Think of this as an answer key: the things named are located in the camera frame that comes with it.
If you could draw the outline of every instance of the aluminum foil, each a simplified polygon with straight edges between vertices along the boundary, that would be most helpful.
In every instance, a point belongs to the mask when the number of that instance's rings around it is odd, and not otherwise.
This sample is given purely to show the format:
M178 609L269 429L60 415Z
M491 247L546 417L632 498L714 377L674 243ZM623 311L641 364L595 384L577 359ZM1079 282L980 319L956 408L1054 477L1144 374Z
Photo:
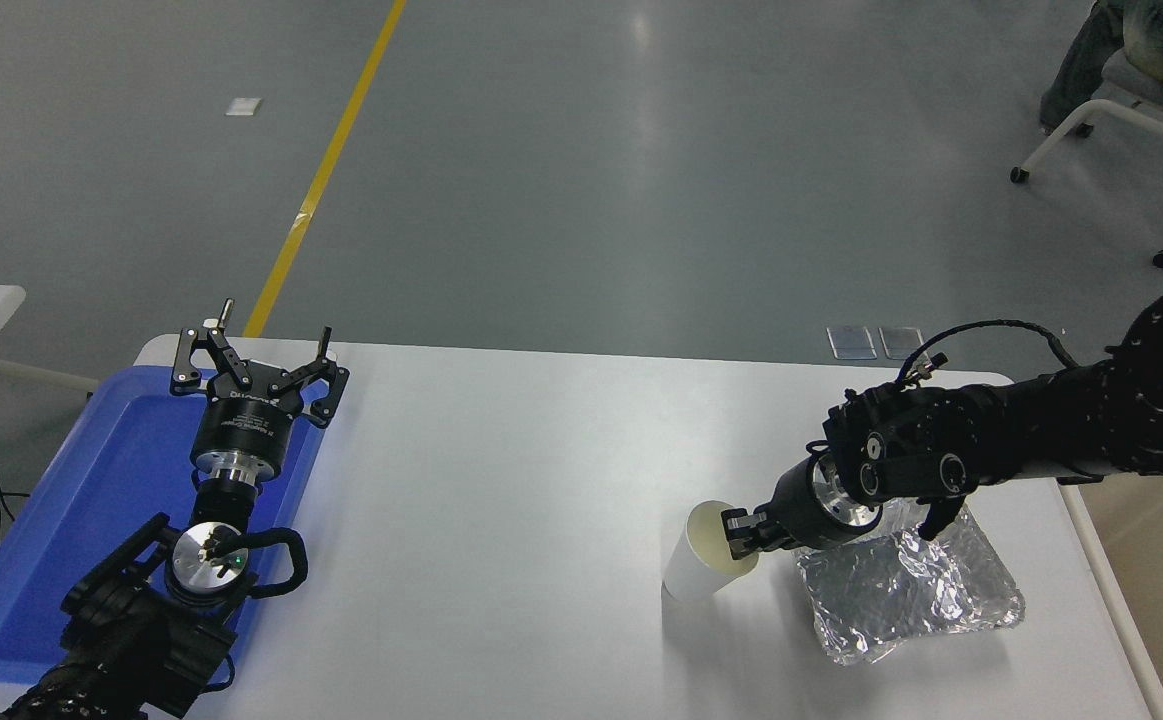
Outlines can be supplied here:
M889 506L887 527L872 537L797 557L816 636L837 664L882 660L907 639L1023 620L1025 598L971 512L930 543L915 533L921 518L914 502Z

